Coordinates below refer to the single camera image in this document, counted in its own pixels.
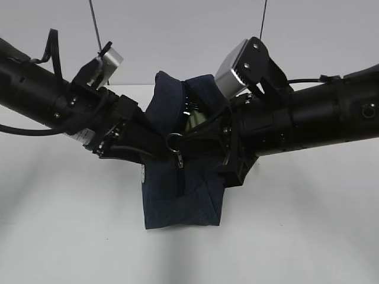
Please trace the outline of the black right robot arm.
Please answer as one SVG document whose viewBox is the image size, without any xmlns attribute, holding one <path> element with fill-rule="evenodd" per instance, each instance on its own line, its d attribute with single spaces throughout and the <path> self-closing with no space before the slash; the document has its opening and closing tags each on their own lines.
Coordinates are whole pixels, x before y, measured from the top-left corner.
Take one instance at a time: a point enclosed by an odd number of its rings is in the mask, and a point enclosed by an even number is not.
<svg viewBox="0 0 379 284">
<path fill-rule="evenodd" d="M 293 90 L 283 83 L 232 99 L 180 141 L 186 158 L 211 157 L 225 187 L 244 183 L 262 156 L 378 137 L 378 66 Z"/>
</svg>

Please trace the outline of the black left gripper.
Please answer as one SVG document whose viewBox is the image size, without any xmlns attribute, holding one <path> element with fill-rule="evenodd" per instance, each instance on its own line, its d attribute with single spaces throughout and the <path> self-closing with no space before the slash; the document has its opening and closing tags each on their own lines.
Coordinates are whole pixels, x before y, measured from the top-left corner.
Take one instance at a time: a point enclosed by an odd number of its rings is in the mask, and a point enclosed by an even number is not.
<svg viewBox="0 0 379 284">
<path fill-rule="evenodd" d="M 67 118 L 57 127 L 62 134 L 85 138 L 84 148 L 100 159 L 143 163 L 143 157 L 164 159 L 169 150 L 159 134 L 131 98 L 101 87 L 94 106 L 79 97 Z"/>
</svg>

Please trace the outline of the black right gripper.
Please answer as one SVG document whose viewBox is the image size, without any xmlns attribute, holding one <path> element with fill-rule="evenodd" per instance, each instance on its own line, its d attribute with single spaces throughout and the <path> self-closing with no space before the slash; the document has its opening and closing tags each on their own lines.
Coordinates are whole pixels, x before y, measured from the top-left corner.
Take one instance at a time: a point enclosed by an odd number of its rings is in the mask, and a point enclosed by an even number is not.
<svg viewBox="0 0 379 284">
<path fill-rule="evenodd" d="M 286 151 L 293 131 L 293 120 L 286 104 L 268 104 L 252 94 L 237 96 L 231 103 L 232 112 L 222 109 L 208 116 L 206 122 L 183 132 L 186 139 L 210 133 L 230 134 L 230 150 L 224 165 L 217 168 L 225 188 L 243 185 L 258 157 Z"/>
</svg>

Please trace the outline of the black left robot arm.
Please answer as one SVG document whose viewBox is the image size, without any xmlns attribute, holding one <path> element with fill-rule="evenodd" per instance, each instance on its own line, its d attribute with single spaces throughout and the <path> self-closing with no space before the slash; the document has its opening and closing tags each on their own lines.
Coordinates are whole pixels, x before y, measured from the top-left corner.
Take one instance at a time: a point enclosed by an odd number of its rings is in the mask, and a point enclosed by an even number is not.
<svg viewBox="0 0 379 284">
<path fill-rule="evenodd" d="M 1 105 L 45 126 L 4 131 L 24 136 L 66 134 L 102 159 L 142 163 L 144 157 L 166 157 L 165 138 L 138 103 L 105 87 L 115 69 L 111 53 L 106 45 L 68 82 L 62 78 L 55 34 L 41 60 L 1 41 Z"/>
</svg>

